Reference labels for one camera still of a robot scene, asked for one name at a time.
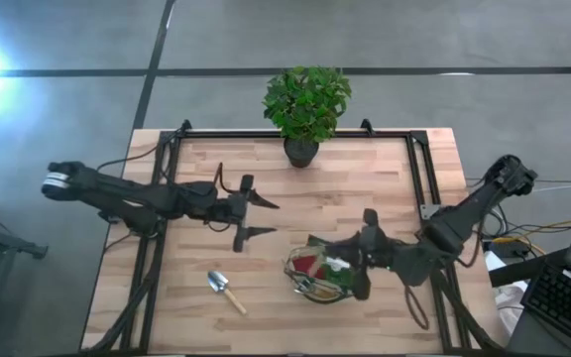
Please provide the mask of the white plastic bag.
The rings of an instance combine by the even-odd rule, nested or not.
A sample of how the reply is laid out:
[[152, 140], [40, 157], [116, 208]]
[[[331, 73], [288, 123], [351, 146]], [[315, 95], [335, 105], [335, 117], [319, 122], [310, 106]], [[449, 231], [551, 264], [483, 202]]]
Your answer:
[[[503, 268], [507, 264], [493, 252], [484, 253], [489, 272]], [[493, 288], [499, 317], [509, 332], [513, 332], [522, 314], [521, 300], [527, 289], [525, 281], [518, 281]]]

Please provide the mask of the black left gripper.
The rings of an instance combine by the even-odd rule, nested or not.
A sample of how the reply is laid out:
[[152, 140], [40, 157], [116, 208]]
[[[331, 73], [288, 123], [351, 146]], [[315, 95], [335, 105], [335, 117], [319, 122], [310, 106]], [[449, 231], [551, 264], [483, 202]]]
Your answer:
[[228, 192], [229, 195], [226, 198], [217, 198], [215, 200], [215, 203], [206, 210], [203, 223], [216, 232], [223, 232], [235, 225], [237, 227], [233, 240], [233, 251], [235, 253], [241, 253], [244, 242], [251, 237], [276, 231], [276, 228], [272, 227], [245, 226], [248, 202], [270, 209], [280, 208], [275, 203], [261, 197], [255, 189], [251, 189], [254, 183], [253, 176], [243, 175], [238, 190], [226, 188], [223, 184], [223, 175], [221, 173], [215, 175], [213, 183], [219, 183], [221, 188]]

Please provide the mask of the black aluminium table frame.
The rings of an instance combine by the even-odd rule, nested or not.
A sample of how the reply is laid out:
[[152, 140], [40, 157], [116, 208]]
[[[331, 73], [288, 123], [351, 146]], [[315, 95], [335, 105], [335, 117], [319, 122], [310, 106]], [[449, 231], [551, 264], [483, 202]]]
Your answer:
[[[365, 301], [317, 304], [295, 293], [283, 272], [287, 253], [309, 235], [352, 235], [365, 208], [378, 211], [386, 232], [411, 241], [422, 204], [460, 200], [463, 172], [451, 129], [340, 130], [306, 169], [290, 165], [274, 131], [187, 131], [174, 178], [203, 179], [219, 166], [232, 183], [254, 177], [258, 192], [280, 208], [251, 207], [248, 221], [276, 231], [235, 253], [231, 227], [216, 232], [185, 218], [172, 222], [154, 306], [139, 318], [150, 353], [378, 355], [471, 344], [433, 285], [416, 291], [431, 322], [422, 330], [394, 274], [372, 272]], [[227, 278], [246, 315], [212, 289], [209, 271]]]

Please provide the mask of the beige green canvas gardening bag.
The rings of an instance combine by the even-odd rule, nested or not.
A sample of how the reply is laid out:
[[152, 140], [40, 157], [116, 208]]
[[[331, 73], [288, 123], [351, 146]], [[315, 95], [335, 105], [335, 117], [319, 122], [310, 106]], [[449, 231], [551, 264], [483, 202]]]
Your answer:
[[[314, 235], [309, 235], [304, 246], [294, 248], [289, 252], [285, 260], [284, 273], [294, 282], [296, 276], [307, 277], [306, 274], [296, 272], [294, 270], [292, 260], [299, 256], [322, 256], [324, 259], [327, 257], [325, 254], [327, 249], [323, 243], [328, 240], [321, 239]], [[312, 281], [312, 289], [309, 293], [303, 296], [310, 301], [319, 304], [332, 304], [346, 298], [355, 298], [353, 293], [353, 286], [348, 290], [343, 290], [339, 286], [328, 282], [327, 280], [315, 279], [308, 277]]]

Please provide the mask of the green spray bottle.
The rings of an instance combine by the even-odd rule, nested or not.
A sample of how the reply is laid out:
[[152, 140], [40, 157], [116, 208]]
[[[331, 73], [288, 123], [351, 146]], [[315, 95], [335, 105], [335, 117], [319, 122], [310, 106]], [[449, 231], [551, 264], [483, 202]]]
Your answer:
[[321, 271], [325, 280], [343, 290], [348, 290], [353, 285], [354, 271], [351, 265], [342, 259], [326, 257]]

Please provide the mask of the wide wooden handled trowel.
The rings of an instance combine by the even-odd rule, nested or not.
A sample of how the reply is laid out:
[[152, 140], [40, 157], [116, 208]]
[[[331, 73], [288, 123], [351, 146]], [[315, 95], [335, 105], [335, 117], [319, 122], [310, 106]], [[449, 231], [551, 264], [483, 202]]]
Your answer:
[[225, 295], [235, 308], [242, 314], [247, 314], [247, 309], [239, 302], [236, 296], [229, 289], [229, 281], [218, 271], [209, 271], [207, 273], [208, 283], [212, 289], [218, 293]]

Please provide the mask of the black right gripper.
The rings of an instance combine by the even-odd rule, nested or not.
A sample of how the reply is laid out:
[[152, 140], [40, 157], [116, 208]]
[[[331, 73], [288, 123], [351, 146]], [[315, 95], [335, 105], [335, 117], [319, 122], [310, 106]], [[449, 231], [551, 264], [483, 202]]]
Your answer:
[[366, 208], [363, 213], [363, 226], [353, 237], [339, 241], [325, 241], [323, 245], [327, 257], [340, 259], [353, 264], [353, 293], [357, 300], [370, 297], [371, 280], [368, 276], [370, 268], [389, 270], [393, 264], [393, 249], [400, 244], [399, 240], [386, 235], [379, 225], [376, 210]]

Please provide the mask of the black power box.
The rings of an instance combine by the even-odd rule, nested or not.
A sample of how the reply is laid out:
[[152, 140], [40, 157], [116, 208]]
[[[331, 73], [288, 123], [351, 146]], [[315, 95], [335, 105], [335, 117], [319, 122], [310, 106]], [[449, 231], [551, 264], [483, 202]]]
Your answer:
[[528, 243], [519, 240], [485, 240], [483, 248], [485, 251], [494, 253], [499, 258], [526, 258], [531, 251]]

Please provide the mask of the green potted plant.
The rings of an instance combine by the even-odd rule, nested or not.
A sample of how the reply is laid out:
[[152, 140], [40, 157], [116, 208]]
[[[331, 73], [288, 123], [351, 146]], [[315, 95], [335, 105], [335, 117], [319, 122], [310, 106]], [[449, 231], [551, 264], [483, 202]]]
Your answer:
[[320, 144], [335, 137], [351, 96], [349, 78], [336, 67], [297, 66], [268, 81], [263, 116], [279, 129], [293, 167], [308, 167]]

